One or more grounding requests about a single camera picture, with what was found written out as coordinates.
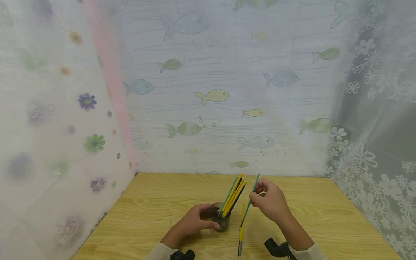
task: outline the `right hand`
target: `right hand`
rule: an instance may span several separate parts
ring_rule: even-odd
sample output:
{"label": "right hand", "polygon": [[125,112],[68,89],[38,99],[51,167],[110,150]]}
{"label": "right hand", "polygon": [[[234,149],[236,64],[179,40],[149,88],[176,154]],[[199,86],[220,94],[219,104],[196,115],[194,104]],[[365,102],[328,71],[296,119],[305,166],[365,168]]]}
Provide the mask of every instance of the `right hand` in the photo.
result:
{"label": "right hand", "polygon": [[261,179],[257,182],[254,192],[249,195],[251,203],[263,212],[270,220],[280,225],[292,216],[283,191],[273,182]]}

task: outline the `sleeve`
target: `sleeve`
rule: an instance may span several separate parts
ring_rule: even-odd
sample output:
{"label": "sleeve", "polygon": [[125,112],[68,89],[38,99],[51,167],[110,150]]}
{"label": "sleeve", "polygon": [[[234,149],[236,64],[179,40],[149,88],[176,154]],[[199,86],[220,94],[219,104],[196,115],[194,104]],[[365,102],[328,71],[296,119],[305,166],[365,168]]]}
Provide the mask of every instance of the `sleeve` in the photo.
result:
{"label": "sleeve", "polygon": [[297,260],[328,260],[317,244],[314,244],[307,250],[296,251],[291,246],[289,250]]}
{"label": "sleeve", "polygon": [[163,243],[158,243],[145,260],[170,260],[171,255],[179,249],[170,249]]}

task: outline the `black object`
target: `black object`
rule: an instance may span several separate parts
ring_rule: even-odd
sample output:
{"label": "black object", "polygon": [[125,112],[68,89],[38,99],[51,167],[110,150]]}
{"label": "black object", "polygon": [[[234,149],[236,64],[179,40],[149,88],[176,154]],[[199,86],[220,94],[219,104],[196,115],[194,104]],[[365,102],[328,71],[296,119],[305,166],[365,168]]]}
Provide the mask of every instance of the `black object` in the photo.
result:
{"label": "black object", "polygon": [[193,260],[194,258],[195,253],[191,249],[189,249],[185,254],[178,250],[171,255],[171,260]]}
{"label": "black object", "polygon": [[289,249],[289,245],[287,242],[284,242],[281,245],[277,245],[273,238],[269,238],[264,242],[269,253],[274,257],[285,257],[287,256],[290,260],[297,260],[296,257],[292,254]]}

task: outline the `wooden table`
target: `wooden table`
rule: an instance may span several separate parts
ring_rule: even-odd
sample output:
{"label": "wooden table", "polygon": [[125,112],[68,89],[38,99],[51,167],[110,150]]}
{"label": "wooden table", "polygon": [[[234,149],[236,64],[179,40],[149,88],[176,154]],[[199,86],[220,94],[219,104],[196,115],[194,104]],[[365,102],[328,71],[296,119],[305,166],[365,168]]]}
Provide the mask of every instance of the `wooden table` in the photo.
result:
{"label": "wooden table", "polygon": [[[235,176],[141,173],[98,225],[74,257],[81,259],[142,260],[195,204],[222,201]],[[252,186],[255,176],[244,176]],[[327,178],[273,177],[284,191],[295,217],[330,260],[400,259],[365,217]],[[189,238],[182,251],[192,249],[195,260],[236,259],[244,190],[225,232],[203,230]],[[245,220],[243,259],[272,257],[263,243],[270,237],[285,241],[279,228],[258,208],[250,207]]]}

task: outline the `yellow flower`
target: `yellow flower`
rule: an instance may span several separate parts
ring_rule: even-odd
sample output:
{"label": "yellow flower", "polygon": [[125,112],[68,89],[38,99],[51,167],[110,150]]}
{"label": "yellow flower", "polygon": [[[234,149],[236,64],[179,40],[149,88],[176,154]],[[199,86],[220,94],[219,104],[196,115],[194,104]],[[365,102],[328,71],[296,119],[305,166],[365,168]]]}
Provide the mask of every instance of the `yellow flower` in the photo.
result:
{"label": "yellow flower", "polygon": [[64,76],[68,76],[69,75],[69,69],[67,67],[61,67],[61,74]]}
{"label": "yellow flower", "polygon": [[69,34],[69,37],[71,38],[72,42],[76,45],[82,44],[82,37],[77,32],[71,32]]}

